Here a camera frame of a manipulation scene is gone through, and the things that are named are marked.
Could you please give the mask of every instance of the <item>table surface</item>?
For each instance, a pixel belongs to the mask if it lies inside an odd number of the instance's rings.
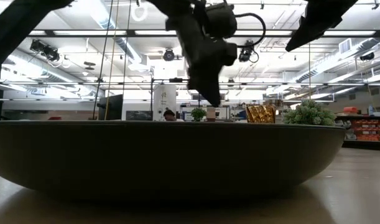
[[[380,151],[342,149],[325,171],[286,193],[202,208],[64,202],[0,178],[0,224],[10,223],[380,224]]]

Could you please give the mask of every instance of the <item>green plant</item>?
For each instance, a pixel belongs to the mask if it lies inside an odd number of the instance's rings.
[[[284,115],[285,124],[312,124],[334,126],[336,116],[332,111],[322,108],[321,103],[305,100]]]
[[[191,111],[191,116],[195,121],[201,121],[201,119],[206,116],[206,111],[201,108],[195,108]]]

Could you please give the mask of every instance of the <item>spotlight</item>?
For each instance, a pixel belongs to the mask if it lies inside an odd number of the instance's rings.
[[[234,79],[233,78],[229,78],[228,79],[228,83],[234,83]]]
[[[372,60],[374,58],[375,58],[375,54],[374,54],[374,52],[371,52],[367,55],[361,56],[359,59],[362,61],[365,61],[365,60]]]
[[[251,45],[253,41],[247,40],[245,45]],[[253,47],[244,47],[239,54],[238,60],[239,62],[247,62],[251,59],[251,55],[253,52]]]
[[[166,62],[171,62],[175,59],[175,54],[173,53],[172,49],[166,49],[164,53],[164,60]]]
[[[46,57],[51,62],[58,62],[60,60],[60,54],[56,48],[43,44],[39,40],[33,40],[29,49],[37,54],[41,54],[41,56]]]

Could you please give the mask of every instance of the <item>gold object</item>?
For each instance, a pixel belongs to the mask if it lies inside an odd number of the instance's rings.
[[[249,123],[275,123],[276,107],[274,105],[251,105],[246,107]]]

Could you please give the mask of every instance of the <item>cable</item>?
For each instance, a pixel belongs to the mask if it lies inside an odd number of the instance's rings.
[[[118,12],[119,12],[119,2],[120,2],[120,0],[118,0],[117,6],[116,6],[116,18],[115,18],[115,21],[118,21],[118,15],[119,15],[119,13],[118,13]],[[116,37],[116,30],[117,30],[117,27],[115,27],[114,37],[113,37],[113,39],[115,39],[115,37]],[[112,78],[112,76],[113,76],[114,54],[115,54],[115,41],[113,42],[113,55],[111,56],[111,68],[109,69],[109,82],[108,82],[107,105],[106,105],[106,109],[105,109],[104,120],[107,120],[108,109],[109,109],[109,92],[110,92],[110,87],[111,87],[111,78]]]
[[[311,45],[308,43],[308,99],[312,99],[312,66],[311,66],[311,61],[312,61],[312,53],[311,53]]]
[[[130,25],[130,17],[131,17],[131,8],[132,8],[132,1],[133,0],[130,0],[130,5],[129,5],[129,15],[127,17],[127,27],[126,29],[128,30],[129,29],[129,25]],[[123,87],[122,87],[122,107],[124,106],[124,96],[125,96],[125,82],[126,82],[126,69],[127,69],[127,66],[126,66],[126,62],[127,62],[127,44],[125,46],[125,58],[124,58],[124,61],[123,61],[123,67],[124,67],[124,72],[123,72]]]
[[[255,62],[253,62],[252,60],[249,59],[249,61],[252,63],[252,65],[255,64],[255,63],[257,63],[259,61],[259,59],[260,59],[259,54],[255,50],[253,50],[253,52],[257,55],[257,60]]]
[[[97,91],[96,91],[96,97],[95,97],[95,105],[93,107],[93,120],[95,119],[95,115],[96,115],[97,97],[98,97],[98,92],[100,91],[100,86],[101,86],[101,76],[103,76],[104,57],[105,57],[105,50],[107,48],[108,31],[109,31],[109,27],[111,25],[111,17],[113,15],[112,12],[113,12],[113,6],[111,6],[111,9],[109,10],[107,33],[106,33],[105,40],[104,40],[103,57],[101,59],[101,69],[100,69],[100,75],[98,77]]]
[[[31,61],[32,61],[32,59],[34,59],[36,56],[38,56],[38,54],[39,54],[39,53],[40,53],[40,51],[39,51],[39,52],[37,52],[37,53],[36,53],[34,56],[32,56],[32,58],[30,58],[30,59],[29,59],[28,63],[29,63],[29,62],[31,62]]]
[[[264,22],[262,17],[256,15],[255,13],[244,13],[244,14],[235,15],[235,18],[246,17],[246,16],[252,16],[252,17],[255,17],[256,19],[258,19],[260,21],[260,23],[262,24],[263,33],[262,33],[260,39],[257,40],[255,43],[249,44],[249,45],[239,45],[239,46],[237,46],[237,48],[254,47],[257,44],[259,44],[260,42],[262,42],[262,40],[266,36],[267,27],[266,27],[266,23]]]

